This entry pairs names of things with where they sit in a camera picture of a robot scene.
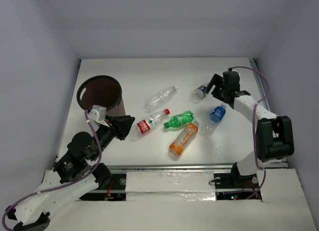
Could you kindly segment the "clear bottle red label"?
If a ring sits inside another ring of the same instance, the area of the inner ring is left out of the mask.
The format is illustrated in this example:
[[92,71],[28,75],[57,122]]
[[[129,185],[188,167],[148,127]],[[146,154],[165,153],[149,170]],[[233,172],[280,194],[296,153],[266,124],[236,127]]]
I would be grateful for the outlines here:
[[129,139],[131,141],[137,141],[143,136],[147,135],[151,131],[155,130],[170,114],[169,109],[165,109],[160,112],[149,115],[145,119],[140,120],[134,124],[129,133]]

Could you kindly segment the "small clear bottle dark label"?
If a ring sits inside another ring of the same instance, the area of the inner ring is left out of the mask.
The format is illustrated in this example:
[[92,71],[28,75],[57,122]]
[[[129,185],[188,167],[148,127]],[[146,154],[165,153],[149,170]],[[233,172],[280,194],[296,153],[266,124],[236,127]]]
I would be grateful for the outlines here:
[[192,91],[190,99],[193,103],[200,102],[207,95],[206,93],[207,86],[208,84],[203,84]]

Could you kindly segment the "clear bottle blue label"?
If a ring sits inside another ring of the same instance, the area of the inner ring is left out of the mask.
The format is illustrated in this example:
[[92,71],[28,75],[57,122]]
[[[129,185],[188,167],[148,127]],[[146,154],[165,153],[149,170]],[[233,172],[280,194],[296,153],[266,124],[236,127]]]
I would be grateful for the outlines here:
[[210,137],[217,127],[220,125],[221,121],[223,120],[226,114],[226,106],[219,105],[214,108],[214,110],[209,114],[206,115],[201,124],[201,134],[204,137]]

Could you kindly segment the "green crushed plastic bottle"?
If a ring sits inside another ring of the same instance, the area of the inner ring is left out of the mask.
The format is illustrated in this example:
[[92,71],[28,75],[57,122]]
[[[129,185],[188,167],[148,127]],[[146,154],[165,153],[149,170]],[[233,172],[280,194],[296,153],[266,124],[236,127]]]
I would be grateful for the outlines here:
[[174,115],[168,122],[165,122],[164,128],[179,128],[194,120],[192,111],[185,111],[184,113]]

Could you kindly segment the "clear plastic bottle white cap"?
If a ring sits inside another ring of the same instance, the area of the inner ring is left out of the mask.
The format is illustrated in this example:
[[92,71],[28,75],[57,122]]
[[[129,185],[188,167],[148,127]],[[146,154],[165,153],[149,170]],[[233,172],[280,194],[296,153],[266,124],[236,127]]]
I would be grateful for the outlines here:
[[154,111],[155,109],[161,107],[162,105],[172,100],[174,95],[177,94],[177,91],[177,86],[171,86],[161,90],[160,92],[158,92],[146,101],[145,109],[148,112]]

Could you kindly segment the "orange label plastic bottle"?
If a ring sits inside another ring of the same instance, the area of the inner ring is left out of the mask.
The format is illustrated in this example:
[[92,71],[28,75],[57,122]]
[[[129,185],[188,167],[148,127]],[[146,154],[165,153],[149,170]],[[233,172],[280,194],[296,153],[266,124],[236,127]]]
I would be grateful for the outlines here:
[[198,133],[199,122],[194,121],[186,125],[177,138],[169,146],[169,153],[179,157]]

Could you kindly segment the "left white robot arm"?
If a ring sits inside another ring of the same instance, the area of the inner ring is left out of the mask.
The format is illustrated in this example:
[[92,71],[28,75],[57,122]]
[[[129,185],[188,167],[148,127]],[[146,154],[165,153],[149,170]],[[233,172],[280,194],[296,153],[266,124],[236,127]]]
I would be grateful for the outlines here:
[[[112,173],[101,161],[102,152],[113,139],[126,139],[135,117],[108,116],[95,109],[84,115],[91,133],[75,134],[67,152],[45,171],[39,187],[6,208],[2,217],[5,230],[44,231],[63,207],[89,191],[109,186]],[[7,220],[17,223],[10,228]]]

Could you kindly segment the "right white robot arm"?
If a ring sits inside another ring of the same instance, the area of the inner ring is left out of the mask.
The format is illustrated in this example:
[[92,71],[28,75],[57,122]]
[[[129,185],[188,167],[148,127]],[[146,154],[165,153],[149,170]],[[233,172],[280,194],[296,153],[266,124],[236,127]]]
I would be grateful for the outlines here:
[[229,68],[220,76],[214,74],[206,89],[212,96],[239,112],[253,126],[253,151],[232,165],[229,173],[214,174],[211,181],[217,189],[241,189],[264,170],[264,163],[281,160],[295,151],[292,121],[259,106],[248,91],[240,88],[240,75]]

